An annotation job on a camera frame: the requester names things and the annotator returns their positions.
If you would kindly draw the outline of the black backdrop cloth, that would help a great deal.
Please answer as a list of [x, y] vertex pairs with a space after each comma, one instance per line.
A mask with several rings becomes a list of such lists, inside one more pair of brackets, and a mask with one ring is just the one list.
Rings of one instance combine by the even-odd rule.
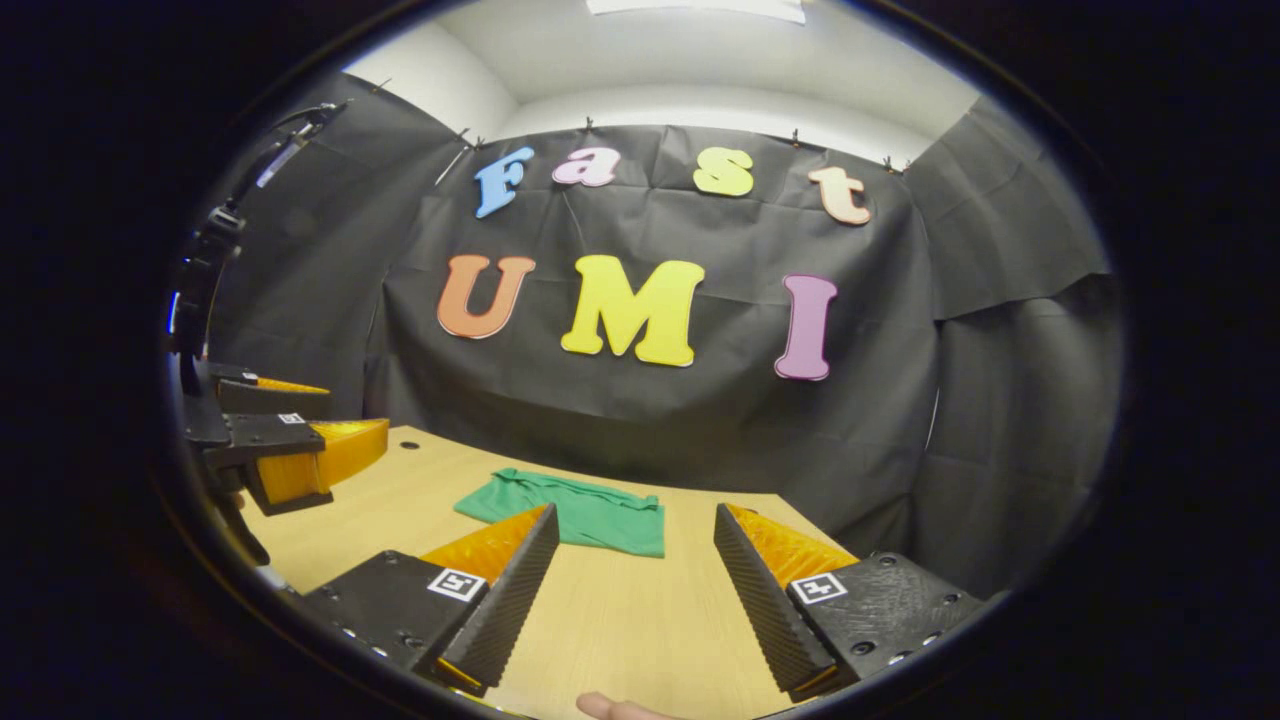
[[349, 108], [244, 202], [212, 357], [461, 443], [776, 493], [977, 594], [1084, 519], [1123, 374], [1080, 186], [983, 97], [904, 174], [771, 136], [566, 129], [468, 151]]

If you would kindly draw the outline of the green T-shirt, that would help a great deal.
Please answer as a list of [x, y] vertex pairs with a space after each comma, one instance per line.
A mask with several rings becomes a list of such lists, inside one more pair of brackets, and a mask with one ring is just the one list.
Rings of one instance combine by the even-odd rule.
[[453, 510], [497, 524], [548, 503], [556, 505], [563, 543], [644, 559], [666, 556], [666, 506], [654, 495], [506, 468], [492, 473]]

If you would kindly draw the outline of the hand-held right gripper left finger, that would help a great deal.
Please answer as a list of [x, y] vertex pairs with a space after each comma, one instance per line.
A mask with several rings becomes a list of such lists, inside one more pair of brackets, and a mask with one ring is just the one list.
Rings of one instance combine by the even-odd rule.
[[392, 666], [481, 698], [500, 684], [559, 543], [558, 507], [544, 503], [420, 556], [380, 551], [301, 601]]

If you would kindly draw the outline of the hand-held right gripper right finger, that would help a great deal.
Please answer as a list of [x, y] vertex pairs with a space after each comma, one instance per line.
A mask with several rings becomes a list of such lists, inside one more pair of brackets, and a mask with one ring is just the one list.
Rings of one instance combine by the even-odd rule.
[[986, 607], [901, 553], [860, 559], [735, 503], [716, 507], [714, 546], [776, 685], [795, 702], [924, 653]]

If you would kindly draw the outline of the ceiling light panel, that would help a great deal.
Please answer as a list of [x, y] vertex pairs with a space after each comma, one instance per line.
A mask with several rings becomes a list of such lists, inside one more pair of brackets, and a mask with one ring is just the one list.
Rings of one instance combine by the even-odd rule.
[[732, 12], [806, 24], [803, 0], [584, 0], [595, 15], [623, 12]]

